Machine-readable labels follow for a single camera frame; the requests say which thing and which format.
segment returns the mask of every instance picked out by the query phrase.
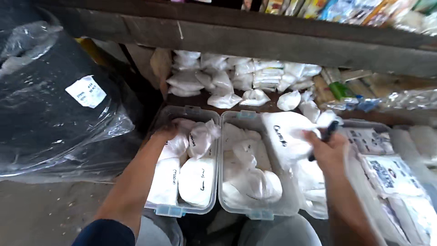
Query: paper label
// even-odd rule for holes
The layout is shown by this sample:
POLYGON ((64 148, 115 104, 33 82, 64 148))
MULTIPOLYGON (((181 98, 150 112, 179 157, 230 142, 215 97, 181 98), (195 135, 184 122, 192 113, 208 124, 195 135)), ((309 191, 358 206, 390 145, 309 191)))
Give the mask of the paper label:
POLYGON ((106 97, 106 93, 100 88, 92 75, 85 76, 71 86, 65 88, 76 101, 84 107, 96 108, 106 97))

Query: clear plastic container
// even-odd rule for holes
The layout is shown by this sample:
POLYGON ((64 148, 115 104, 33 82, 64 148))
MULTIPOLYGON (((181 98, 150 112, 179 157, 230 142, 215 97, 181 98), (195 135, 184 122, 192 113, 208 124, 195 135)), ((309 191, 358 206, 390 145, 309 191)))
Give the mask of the clear plastic container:
MULTIPOLYGON (((201 109, 200 107, 193 107, 193 106, 185 106, 185 107, 166 106, 163 109, 161 109, 160 112, 156 115, 153 123, 151 124, 151 127, 149 128, 149 135, 147 136, 146 139, 149 139, 151 134, 155 132, 158 128, 160 128, 165 124, 168 124, 171 120, 176 118, 190 119, 195 122, 205 122, 205 123, 213 119, 215 124, 221 125, 220 115, 217 112, 211 110, 204 110, 201 109)), ((186 203, 179 196, 177 201, 178 202, 177 206, 146 202, 144 207, 153 209, 156 215, 178 217, 178 218, 184 216, 186 213, 206 214, 209 211, 211 211, 211 209, 214 207, 216 193, 217 193, 217 173, 218 173, 219 156, 220 156, 217 153, 220 153, 221 150, 220 147, 221 145, 219 144, 220 140, 221 138, 216 139, 211 145, 212 156, 215 158, 216 165, 214 167, 214 181, 212 183, 211 199, 208 203, 208 206, 206 206, 205 208, 194 207, 186 203)))
POLYGON ((272 144, 267 131, 262 124, 261 114, 254 111, 242 110, 240 112, 226 111, 222 114, 222 129, 224 123, 230 123, 241 129, 249 129, 257 131, 261 134, 262 140, 266 146, 267 155, 270 160, 272 171, 278 176, 282 185, 282 197, 278 202, 271 203, 262 208, 250 208, 250 207, 231 207, 226 204, 222 195, 223 184, 223 141, 221 140, 220 148, 220 161, 219 161, 219 173, 218 173, 218 200, 222 207, 230 213, 245 214, 250 219, 260 220, 273 220, 274 215, 280 216, 293 216, 299 211, 299 198, 298 198, 298 183, 292 173, 282 170, 278 160, 272 149, 272 144))

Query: printed label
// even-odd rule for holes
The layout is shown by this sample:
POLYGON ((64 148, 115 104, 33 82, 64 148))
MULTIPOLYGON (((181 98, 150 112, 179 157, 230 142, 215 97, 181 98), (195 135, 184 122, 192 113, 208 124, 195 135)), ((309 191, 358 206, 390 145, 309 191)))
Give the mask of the printed label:
POLYGON ((100 88, 93 75, 85 76, 71 86, 65 88, 78 103, 84 107, 96 108, 106 97, 106 93, 100 88))

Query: white powder bag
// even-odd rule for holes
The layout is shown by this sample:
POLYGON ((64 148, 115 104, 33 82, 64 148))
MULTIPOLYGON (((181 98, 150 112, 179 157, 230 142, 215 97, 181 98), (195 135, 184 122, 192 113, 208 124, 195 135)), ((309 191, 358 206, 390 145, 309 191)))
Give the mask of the white powder bag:
POLYGON ((298 91, 288 92, 279 97, 277 107, 284 111, 295 109, 301 101, 301 95, 298 91))
POLYGON ((212 119, 207 123, 197 122, 188 135, 188 156, 195 159, 202 158, 220 134, 220 126, 214 124, 212 119))
POLYGON ((214 180, 212 158, 190 158, 180 169, 179 194, 187 203, 196 207, 206 207, 211 199, 214 180))
POLYGON ((240 105, 261 106, 270 101, 270 98, 260 89, 245 91, 240 105))
POLYGON ((147 201, 155 204, 177 205, 179 158, 158 161, 147 201))
POLYGON ((241 100, 241 97, 235 94, 227 94, 225 96, 212 95, 208 98, 207 104, 219 109, 230 109, 241 100))

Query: concrete floor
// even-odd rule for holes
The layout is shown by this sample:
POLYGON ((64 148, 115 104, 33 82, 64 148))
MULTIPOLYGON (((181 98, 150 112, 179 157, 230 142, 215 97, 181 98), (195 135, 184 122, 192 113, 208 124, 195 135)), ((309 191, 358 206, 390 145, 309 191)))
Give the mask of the concrete floor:
MULTIPOLYGON (((92 221, 111 187, 111 184, 89 182, 0 182, 0 246, 70 246, 81 229, 92 221)), ((237 227, 242 227, 242 224, 235 224, 229 232, 215 235, 210 233, 235 223, 241 216, 245 217, 229 214, 221 208, 218 201, 216 206, 218 214, 214 215, 212 211, 211 220, 205 215, 200 218, 194 214, 181 218, 182 221, 185 220, 181 225, 182 230, 184 231, 183 225, 209 220, 204 229, 206 228, 205 233, 211 235, 212 239, 207 239, 206 245, 230 245, 241 229, 237 227)), ((312 224, 323 246, 331 245, 328 222, 313 219, 304 211, 299 213, 312 224)), ((190 238, 190 232, 184 236, 190 238)))
POLYGON ((70 246, 111 187, 0 182, 0 246, 70 246))

